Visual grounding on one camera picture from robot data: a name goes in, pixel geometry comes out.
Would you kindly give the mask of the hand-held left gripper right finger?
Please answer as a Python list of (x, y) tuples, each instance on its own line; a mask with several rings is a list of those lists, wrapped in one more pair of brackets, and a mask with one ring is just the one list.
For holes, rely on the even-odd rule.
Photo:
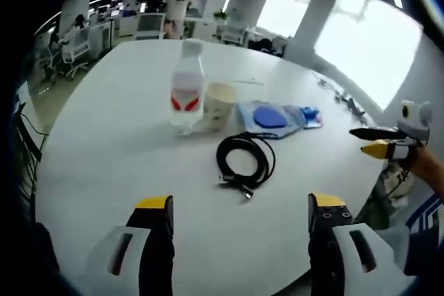
[(313, 295), (401, 295), (404, 228), (356, 223), (342, 199), (308, 196), (308, 253)]

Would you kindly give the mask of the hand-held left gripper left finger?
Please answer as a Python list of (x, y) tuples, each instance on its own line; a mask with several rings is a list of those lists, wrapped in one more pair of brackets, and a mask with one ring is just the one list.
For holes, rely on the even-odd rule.
[(90, 252), (86, 294), (172, 295), (173, 234), (171, 195), (137, 203)]

